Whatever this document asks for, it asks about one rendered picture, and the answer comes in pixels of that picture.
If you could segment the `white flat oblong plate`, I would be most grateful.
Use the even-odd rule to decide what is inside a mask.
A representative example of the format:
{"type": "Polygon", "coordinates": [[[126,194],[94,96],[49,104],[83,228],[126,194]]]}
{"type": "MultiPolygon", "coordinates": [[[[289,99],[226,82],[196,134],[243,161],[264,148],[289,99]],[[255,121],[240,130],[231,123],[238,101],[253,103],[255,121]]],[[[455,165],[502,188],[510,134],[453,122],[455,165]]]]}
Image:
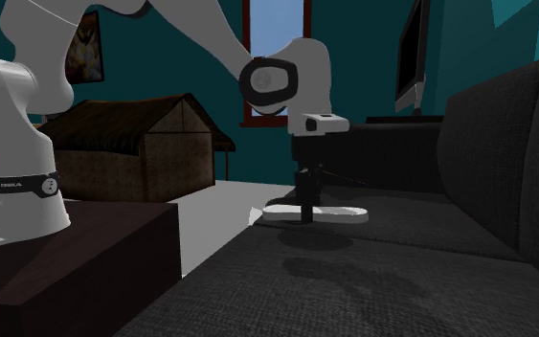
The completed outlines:
{"type": "MultiPolygon", "coordinates": [[[[262,218],[271,221],[303,222],[301,206],[276,204],[262,209],[262,218]]],[[[331,222],[343,224],[358,224],[369,220],[369,212],[356,207],[326,207],[313,206],[310,222],[331,222]]]]}

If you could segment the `dark television table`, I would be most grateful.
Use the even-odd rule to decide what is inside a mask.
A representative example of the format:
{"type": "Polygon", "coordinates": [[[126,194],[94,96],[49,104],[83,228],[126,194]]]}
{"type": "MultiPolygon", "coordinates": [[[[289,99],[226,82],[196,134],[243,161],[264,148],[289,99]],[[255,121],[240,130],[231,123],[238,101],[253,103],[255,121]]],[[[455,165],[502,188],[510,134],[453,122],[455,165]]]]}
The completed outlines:
{"type": "Polygon", "coordinates": [[[427,124],[441,123],[443,116],[386,116],[386,117],[367,117],[366,124],[427,124]]]}

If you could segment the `red framed window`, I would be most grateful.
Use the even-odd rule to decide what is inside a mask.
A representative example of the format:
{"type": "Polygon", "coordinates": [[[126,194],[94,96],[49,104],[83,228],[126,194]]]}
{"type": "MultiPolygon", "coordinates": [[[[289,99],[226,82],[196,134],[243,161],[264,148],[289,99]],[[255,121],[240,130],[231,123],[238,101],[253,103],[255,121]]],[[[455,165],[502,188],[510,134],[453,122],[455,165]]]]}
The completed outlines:
{"type": "Polygon", "coordinates": [[[242,44],[270,56],[292,39],[311,36],[312,0],[241,0],[242,44]]]}

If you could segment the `black flat screen television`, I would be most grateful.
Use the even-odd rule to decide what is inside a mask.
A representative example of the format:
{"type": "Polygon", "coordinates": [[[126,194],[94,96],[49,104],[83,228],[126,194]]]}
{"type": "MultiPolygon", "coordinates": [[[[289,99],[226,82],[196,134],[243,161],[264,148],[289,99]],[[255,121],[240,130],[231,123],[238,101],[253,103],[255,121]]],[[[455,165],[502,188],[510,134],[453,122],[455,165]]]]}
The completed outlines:
{"type": "Polygon", "coordinates": [[[415,0],[398,40],[394,107],[400,112],[411,105],[413,117],[422,115],[430,8],[431,0],[415,0]]]}

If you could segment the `dark grey sofa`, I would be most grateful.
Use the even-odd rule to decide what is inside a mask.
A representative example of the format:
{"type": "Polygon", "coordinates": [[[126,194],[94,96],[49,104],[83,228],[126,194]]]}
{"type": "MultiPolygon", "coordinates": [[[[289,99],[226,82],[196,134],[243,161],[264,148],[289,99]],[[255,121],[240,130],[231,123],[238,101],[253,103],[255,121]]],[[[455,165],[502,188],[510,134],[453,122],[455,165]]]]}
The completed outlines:
{"type": "Polygon", "coordinates": [[[436,153],[440,194],[327,187],[361,224],[259,219],[114,337],[539,337],[539,60],[433,123],[341,137],[362,164],[436,153]]]}

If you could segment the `brown wooden toy house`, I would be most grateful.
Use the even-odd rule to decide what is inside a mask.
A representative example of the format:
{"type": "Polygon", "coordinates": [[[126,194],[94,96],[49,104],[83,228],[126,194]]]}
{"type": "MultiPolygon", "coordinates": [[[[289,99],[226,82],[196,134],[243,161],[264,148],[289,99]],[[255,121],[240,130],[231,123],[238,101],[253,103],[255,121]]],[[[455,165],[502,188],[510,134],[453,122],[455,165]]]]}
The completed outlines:
{"type": "Polygon", "coordinates": [[[215,183],[214,155],[233,152],[191,93],[82,101],[39,128],[53,142],[67,199],[168,202],[215,183]]]}

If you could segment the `dark brown robot stand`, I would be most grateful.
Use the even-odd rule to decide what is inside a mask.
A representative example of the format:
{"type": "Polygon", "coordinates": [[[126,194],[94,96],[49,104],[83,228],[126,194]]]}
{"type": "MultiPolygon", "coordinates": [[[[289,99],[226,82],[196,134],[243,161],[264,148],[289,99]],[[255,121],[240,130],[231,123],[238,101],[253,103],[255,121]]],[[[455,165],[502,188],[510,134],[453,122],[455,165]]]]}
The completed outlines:
{"type": "Polygon", "coordinates": [[[0,337],[112,337],[180,280],[177,205],[65,207],[68,228],[0,246],[0,337]]]}

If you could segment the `dark framed wall picture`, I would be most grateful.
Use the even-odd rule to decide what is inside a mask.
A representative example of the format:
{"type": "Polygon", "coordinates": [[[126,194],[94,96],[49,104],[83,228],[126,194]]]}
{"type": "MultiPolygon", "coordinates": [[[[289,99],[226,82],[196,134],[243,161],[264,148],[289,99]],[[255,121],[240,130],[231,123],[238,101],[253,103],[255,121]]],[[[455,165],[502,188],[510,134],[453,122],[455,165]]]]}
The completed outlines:
{"type": "Polygon", "coordinates": [[[65,75],[70,84],[104,81],[97,11],[82,16],[65,59],[65,75]]]}

